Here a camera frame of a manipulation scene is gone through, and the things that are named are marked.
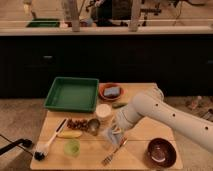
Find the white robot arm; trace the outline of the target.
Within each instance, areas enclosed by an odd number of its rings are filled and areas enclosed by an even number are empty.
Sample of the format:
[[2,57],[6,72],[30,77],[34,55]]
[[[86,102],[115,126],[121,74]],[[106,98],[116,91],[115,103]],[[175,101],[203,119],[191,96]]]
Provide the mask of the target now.
[[142,90],[114,116],[114,134],[135,127],[144,117],[161,122],[213,153],[213,122],[193,116],[164,102],[159,88]]

